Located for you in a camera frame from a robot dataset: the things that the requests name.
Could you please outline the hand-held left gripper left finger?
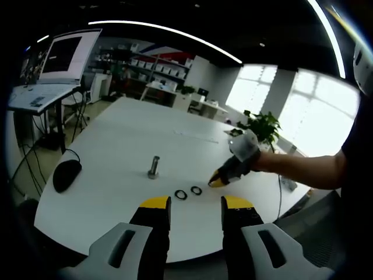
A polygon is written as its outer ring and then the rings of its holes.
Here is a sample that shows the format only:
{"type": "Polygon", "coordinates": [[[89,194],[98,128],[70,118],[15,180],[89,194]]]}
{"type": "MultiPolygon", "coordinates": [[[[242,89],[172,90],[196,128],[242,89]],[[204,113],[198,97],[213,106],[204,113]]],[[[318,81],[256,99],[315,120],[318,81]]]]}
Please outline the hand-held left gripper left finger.
{"type": "Polygon", "coordinates": [[[59,279],[163,279],[170,248],[171,198],[147,199],[130,222],[120,222],[97,239],[75,267],[59,279]]]}

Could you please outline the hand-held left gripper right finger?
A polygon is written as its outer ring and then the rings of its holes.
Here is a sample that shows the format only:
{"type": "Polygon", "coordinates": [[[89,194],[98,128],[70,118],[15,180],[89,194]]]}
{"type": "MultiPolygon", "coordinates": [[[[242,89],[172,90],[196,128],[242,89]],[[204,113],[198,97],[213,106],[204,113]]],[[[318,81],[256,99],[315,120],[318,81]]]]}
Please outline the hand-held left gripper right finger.
{"type": "Polygon", "coordinates": [[[264,223],[254,205],[221,197],[223,252],[229,279],[331,279],[334,271],[304,257],[302,245],[273,223],[264,223]]]}

